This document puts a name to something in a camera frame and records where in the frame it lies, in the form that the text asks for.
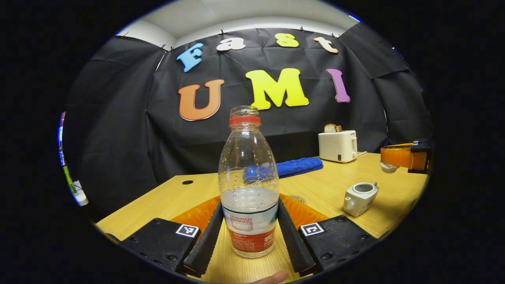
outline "bottle label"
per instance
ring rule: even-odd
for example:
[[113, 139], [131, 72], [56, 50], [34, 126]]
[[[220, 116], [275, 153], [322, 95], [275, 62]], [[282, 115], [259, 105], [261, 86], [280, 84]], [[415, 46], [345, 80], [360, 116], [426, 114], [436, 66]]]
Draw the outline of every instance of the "bottle label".
[[261, 252], [274, 244], [278, 203], [258, 212], [238, 212], [223, 206], [224, 218], [234, 248]]

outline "black holder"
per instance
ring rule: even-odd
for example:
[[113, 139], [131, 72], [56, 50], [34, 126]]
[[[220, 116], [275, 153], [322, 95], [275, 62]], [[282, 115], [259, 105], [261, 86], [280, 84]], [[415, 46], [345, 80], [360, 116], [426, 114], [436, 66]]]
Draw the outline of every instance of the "black holder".
[[[163, 270], [201, 277], [214, 252], [223, 217], [219, 202], [198, 243], [201, 233], [198, 227], [160, 218], [121, 242], [107, 235], [140, 259]], [[302, 225], [297, 231], [280, 198], [277, 219], [293, 270], [300, 277], [340, 266], [378, 242], [345, 216]]]
[[313, 259], [316, 272], [340, 266], [378, 240], [341, 215], [298, 229]]
[[430, 160], [432, 160], [434, 144], [430, 139], [417, 139], [414, 140], [414, 144], [411, 146], [411, 153], [426, 152], [426, 161], [424, 163], [424, 169], [422, 170], [411, 170], [408, 169], [408, 173], [430, 173], [431, 168], [428, 167]]

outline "blue towel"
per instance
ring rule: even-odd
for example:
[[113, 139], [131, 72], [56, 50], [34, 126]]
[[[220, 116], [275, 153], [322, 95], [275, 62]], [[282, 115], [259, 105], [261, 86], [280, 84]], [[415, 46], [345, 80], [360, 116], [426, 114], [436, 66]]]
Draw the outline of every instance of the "blue towel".
[[[306, 172], [311, 172], [323, 168], [323, 161], [318, 157], [301, 158], [298, 160], [291, 160], [277, 164], [277, 172], [279, 178], [294, 176]], [[269, 168], [262, 167], [246, 167], [244, 169], [243, 180], [244, 183], [262, 180], [270, 175]]]
[[277, 164], [279, 178], [294, 176], [323, 168], [323, 161], [318, 157], [301, 158]]

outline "ceiling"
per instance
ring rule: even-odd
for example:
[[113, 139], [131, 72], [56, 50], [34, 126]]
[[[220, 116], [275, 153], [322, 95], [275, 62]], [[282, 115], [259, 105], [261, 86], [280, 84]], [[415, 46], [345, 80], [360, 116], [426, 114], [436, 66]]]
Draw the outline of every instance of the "ceiling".
[[179, 0], [140, 19], [176, 38], [227, 21], [253, 17], [293, 17], [347, 30], [356, 20], [319, 0]]

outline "toaster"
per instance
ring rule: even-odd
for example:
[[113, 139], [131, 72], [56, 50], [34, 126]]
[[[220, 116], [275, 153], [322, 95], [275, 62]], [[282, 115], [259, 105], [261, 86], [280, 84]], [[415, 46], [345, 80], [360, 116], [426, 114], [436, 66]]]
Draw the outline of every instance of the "toaster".
[[348, 163], [358, 155], [358, 138], [355, 130], [319, 133], [319, 158]]

